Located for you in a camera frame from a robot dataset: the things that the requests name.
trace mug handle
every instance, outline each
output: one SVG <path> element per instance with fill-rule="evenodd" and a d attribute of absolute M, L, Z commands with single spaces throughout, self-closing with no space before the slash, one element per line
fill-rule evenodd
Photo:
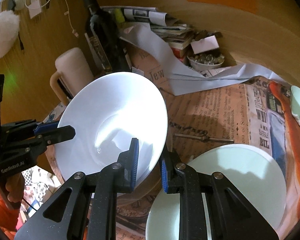
<path fill-rule="evenodd" d="M 69 99 L 67 98 L 66 94 L 63 92 L 61 87 L 58 85 L 58 79 L 61 78 L 61 74 L 56 71 L 50 78 L 50 87 L 55 92 L 57 97 L 60 99 L 60 101 L 67 106 L 69 104 Z"/>

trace dark glass bottle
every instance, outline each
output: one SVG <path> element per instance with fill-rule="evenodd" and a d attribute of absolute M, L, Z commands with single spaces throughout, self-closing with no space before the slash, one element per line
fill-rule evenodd
<path fill-rule="evenodd" d="M 86 33 L 106 73 L 131 72 L 111 14 L 102 10 L 97 0 L 83 2 L 90 14 L 85 26 Z"/>

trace orange sleeve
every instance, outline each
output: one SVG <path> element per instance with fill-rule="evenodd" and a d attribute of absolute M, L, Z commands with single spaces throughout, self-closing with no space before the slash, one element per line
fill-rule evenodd
<path fill-rule="evenodd" d="M 20 210 L 9 210 L 0 197 L 0 227 L 5 228 L 4 231 L 15 231 L 18 223 Z"/>

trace wooden panel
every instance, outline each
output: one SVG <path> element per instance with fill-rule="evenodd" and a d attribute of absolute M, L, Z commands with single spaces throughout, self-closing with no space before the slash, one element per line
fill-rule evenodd
<path fill-rule="evenodd" d="M 260 63 L 300 86 L 300 9 L 294 0 L 258 0 L 257 15 L 186 0 L 98 1 L 100 5 L 155 6 L 198 28 L 221 31 L 224 37 L 220 46 L 226 55 L 237 61 Z M 49 79 L 55 71 L 54 61 L 61 53 L 78 46 L 93 66 L 84 37 L 87 11 L 82 0 L 68 0 L 68 3 L 79 38 L 72 34 L 64 15 L 67 11 L 64 0 L 51 0 L 50 8 L 44 8 L 37 22 L 30 20 L 27 9 L 18 12 L 25 52 L 20 51 L 16 42 L 0 59 L 0 73 L 6 75 L 2 123 L 30 118 L 42 120 L 58 104 Z"/>

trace black cable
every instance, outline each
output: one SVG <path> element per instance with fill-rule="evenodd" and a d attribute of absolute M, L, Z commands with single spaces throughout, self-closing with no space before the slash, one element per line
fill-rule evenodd
<path fill-rule="evenodd" d="M 30 207 L 32 207 L 32 209 L 34 209 L 35 211 L 38 211 L 37 209 L 35 209 L 31 204 L 29 204 L 28 201 L 25 200 L 25 198 L 22 198 Z"/>

